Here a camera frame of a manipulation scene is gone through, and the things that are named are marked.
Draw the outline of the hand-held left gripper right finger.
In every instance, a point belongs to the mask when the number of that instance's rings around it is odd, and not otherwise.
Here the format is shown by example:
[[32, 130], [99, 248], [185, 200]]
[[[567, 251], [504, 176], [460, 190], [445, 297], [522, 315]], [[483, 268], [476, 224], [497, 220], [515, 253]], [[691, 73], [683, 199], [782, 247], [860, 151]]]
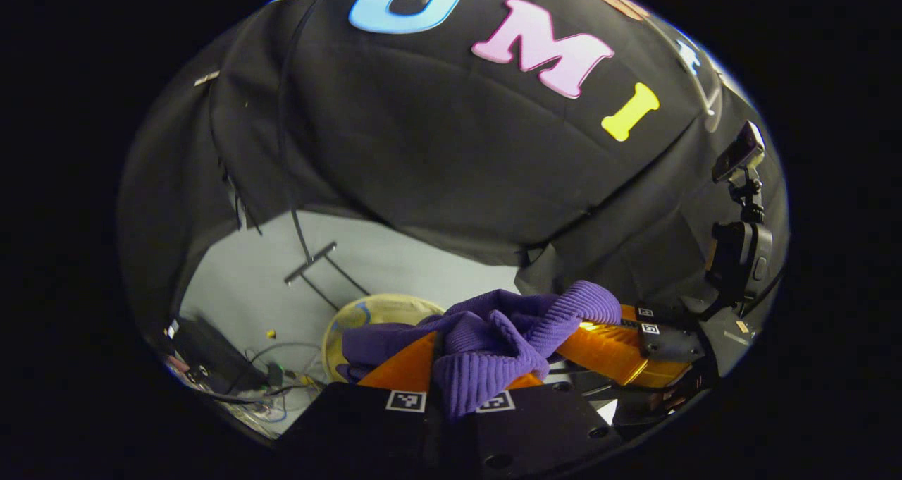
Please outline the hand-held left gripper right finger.
[[471, 416], [471, 476], [557, 476], [621, 445], [621, 434], [571, 381], [505, 390]]

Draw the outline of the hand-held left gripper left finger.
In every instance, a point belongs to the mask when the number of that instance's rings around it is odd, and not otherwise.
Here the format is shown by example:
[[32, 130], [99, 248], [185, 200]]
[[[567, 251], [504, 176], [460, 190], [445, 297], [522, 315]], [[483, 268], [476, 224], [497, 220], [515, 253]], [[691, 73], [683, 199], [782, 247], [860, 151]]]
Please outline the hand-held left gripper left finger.
[[360, 383], [332, 383], [278, 439], [290, 479], [428, 479], [443, 425], [428, 333]]

